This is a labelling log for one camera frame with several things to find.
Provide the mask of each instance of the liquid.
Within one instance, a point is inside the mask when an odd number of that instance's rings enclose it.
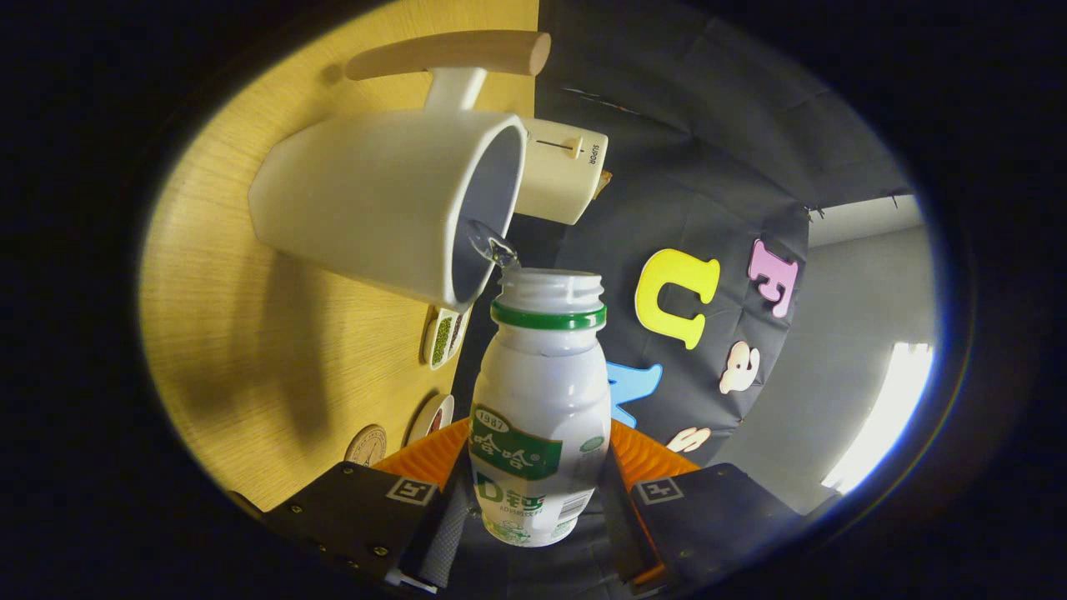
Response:
[[[467,239],[478,254],[487,260],[500,267],[500,270],[521,269],[519,253],[504,236],[490,227],[485,223],[475,219],[467,219],[469,234]]]

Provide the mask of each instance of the yellow letter u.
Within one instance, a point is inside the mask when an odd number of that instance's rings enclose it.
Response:
[[[704,315],[684,319],[660,310],[659,288],[668,283],[696,291],[700,301],[706,304],[719,287],[719,262],[712,258],[704,263],[685,252],[660,250],[644,264],[641,279],[637,282],[634,295],[637,320],[650,331],[685,342],[685,349],[691,350],[704,334]]]

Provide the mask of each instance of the coaster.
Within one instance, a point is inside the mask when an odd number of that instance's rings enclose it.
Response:
[[[411,445],[437,429],[451,425],[455,409],[456,400],[451,394],[437,394],[431,397],[418,410],[418,415],[415,416],[415,423],[411,426],[411,432],[408,433],[408,440],[403,445]]]
[[[381,425],[367,425],[352,438],[345,452],[345,460],[372,467],[385,458],[385,429]]]

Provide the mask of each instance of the green label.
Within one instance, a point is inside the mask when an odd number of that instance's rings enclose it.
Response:
[[[582,447],[579,447],[578,449],[580,449],[582,452],[592,452],[599,448],[600,445],[603,443],[604,443],[604,438],[602,438],[601,436],[596,436],[595,438],[590,438],[586,440],[586,443],[582,444]]]
[[[499,504],[497,508],[521,517],[539,515],[544,505],[544,495],[522,495],[514,490],[505,490],[489,475],[477,469],[474,472],[475,488],[478,496],[487,502]]]
[[[474,405],[471,415],[471,454],[527,481],[544,479],[559,469],[562,440],[515,429],[500,413],[481,405]]]
[[[556,525],[556,528],[552,530],[552,535],[550,537],[557,538],[557,537],[566,534],[567,532],[571,531],[571,526],[574,525],[575,521],[577,521],[577,520],[578,520],[578,518],[575,517],[574,519],[571,519],[570,521],[563,521],[562,523]]]
[[[489,530],[491,534],[509,543],[526,543],[530,539],[526,530],[514,521],[504,521],[503,523],[497,523],[482,512],[481,522],[485,524],[485,528]]]

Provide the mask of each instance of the small dish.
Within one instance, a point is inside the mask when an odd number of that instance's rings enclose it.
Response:
[[[437,394],[427,400],[419,409],[404,445],[413,444],[437,429],[451,425],[455,410],[456,400],[451,394]]]
[[[448,309],[437,309],[437,317],[426,328],[423,340],[423,360],[430,365],[431,370],[441,368],[459,351],[469,316],[471,311],[459,314]]]

